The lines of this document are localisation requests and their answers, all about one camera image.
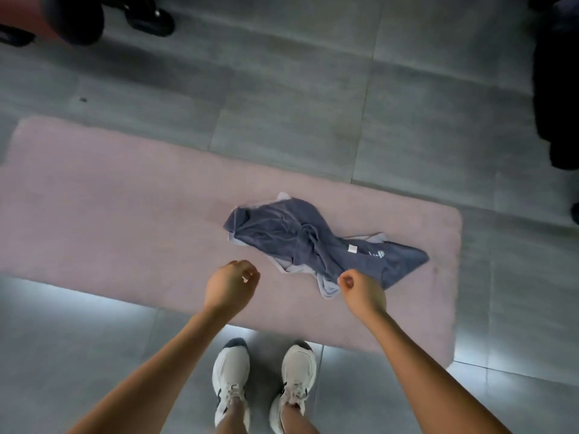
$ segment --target sneaker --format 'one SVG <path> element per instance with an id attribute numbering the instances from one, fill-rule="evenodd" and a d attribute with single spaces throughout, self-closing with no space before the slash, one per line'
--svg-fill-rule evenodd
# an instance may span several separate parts
<path id="1" fill-rule="evenodd" d="M 269 424 L 276 434 L 284 434 L 281 409 L 284 405 L 298 405 L 302 414 L 306 411 L 306 399 L 315 383 L 317 364 L 312 348 L 300 341 L 289 348 L 281 363 L 284 388 L 271 404 Z"/>
<path id="2" fill-rule="evenodd" d="M 219 399 L 215 412 L 215 426 L 225 417 L 227 408 L 233 399 L 237 398 L 245 406 L 243 423 L 245 429 L 250 429 L 250 408 L 245 398 L 245 383 L 250 375 L 250 354 L 243 338 L 229 341 L 213 364 L 213 390 Z"/>

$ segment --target caster wheel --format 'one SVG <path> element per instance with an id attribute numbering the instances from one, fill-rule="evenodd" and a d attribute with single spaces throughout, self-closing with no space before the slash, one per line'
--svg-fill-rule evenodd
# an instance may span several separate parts
<path id="1" fill-rule="evenodd" d="M 571 217 L 573 218 L 573 222 L 575 224 L 579 224 L 579 203 L 576 203 L 571 207 Z"/>
<path id="2" fill-rule="evenodd" d="M 150 35 L 165 37 L 175 31 L 175 20 L 173 20 L 169 12 L 163 9 L 157 10 L 155 16 L 152 18 L 139 18 L 133 15 L 130 10 L 126 9 L 125 17 L 132 28 Z"/>
<path id="3" fill-rule="evenodd" d="M 24 47 L 34 41 L 36 36 L 25 30 L 0 25 L 0 43 L 14 47 Z"/>

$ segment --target pink bath mat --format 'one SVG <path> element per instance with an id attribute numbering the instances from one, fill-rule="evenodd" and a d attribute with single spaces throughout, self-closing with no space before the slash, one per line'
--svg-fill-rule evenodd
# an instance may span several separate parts
<path id="1" fill-rule="evenodd" d="M 212 272 L 248 259 L 261 283 L 232 324 L 380 350 L 341 297 L 322 298 L 314 277 L 282 274 L 259 251 L 228 243 L 231 210 L 280 191 L 314 204 L 338 236 L 384 232 L 428 253 L 430 262 L 387 291 L 387 308 L 450 365 L 461 231 L 454 208 L 54 118 L 23 120 L 0 166 L 0 272 L 195 313 Z"/>

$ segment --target fist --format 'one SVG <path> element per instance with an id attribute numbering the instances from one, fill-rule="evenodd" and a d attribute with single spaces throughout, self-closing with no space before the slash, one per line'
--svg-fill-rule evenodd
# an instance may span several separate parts
<path id="1" fill-rule="evenodd" d="M 373 316 L 386 311 L 386 295 L 373 278 L 349 269 L 338 277 L 337 284 L 351 312 L 366 326 Z"/>
<path id="2" fill-rule="evenodd" d="M 205 290 L 205 307 L 232 319 L 250 302 L 260 274 L 247 260 L 234 260 L 213 273 Z"/>

